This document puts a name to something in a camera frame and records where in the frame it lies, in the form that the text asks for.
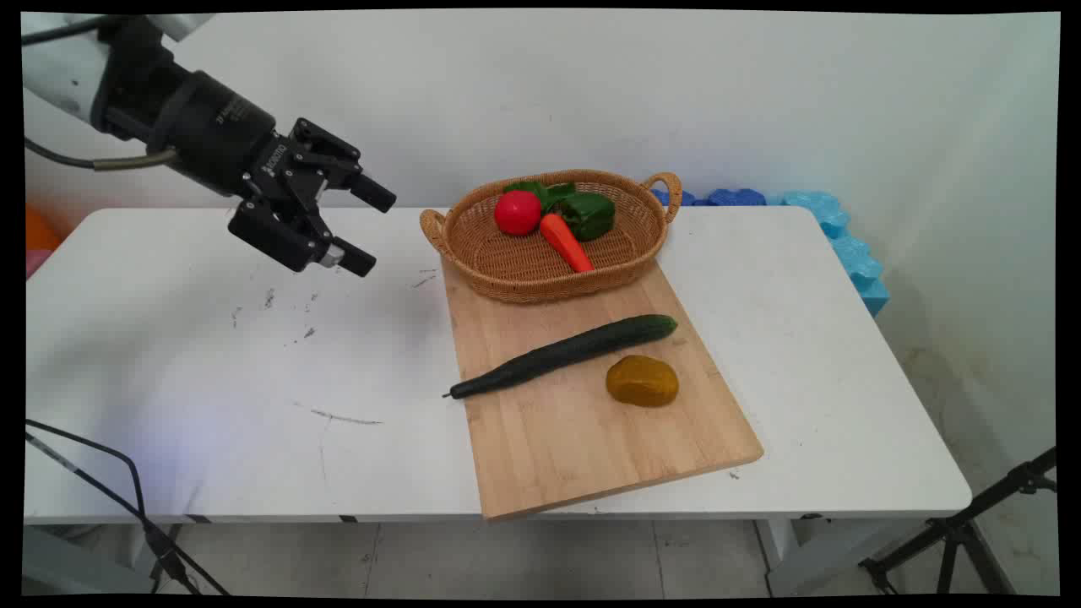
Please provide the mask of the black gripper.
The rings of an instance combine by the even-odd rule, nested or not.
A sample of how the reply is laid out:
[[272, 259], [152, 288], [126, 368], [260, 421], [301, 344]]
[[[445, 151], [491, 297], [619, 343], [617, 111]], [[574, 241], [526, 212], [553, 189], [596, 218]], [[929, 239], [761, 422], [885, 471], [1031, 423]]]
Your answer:
[[[393, 208], [397, 196], [364, 173], [355, 146], [306, 118], [285, 142], [273, 116], [206, 72], [154, 72], [150, 100], [151, 153], [173, 150], [171, 166], [184, 176], [223, 196], [246, 195], [228, 232], [292, 272], [319, 264], [366, 277], [374, 269], [376, 257], [333, 234], [319, 208], [326, 189], [347, 190], [382, 213]], [[275, 173], [289, 149], [293, 173]]]

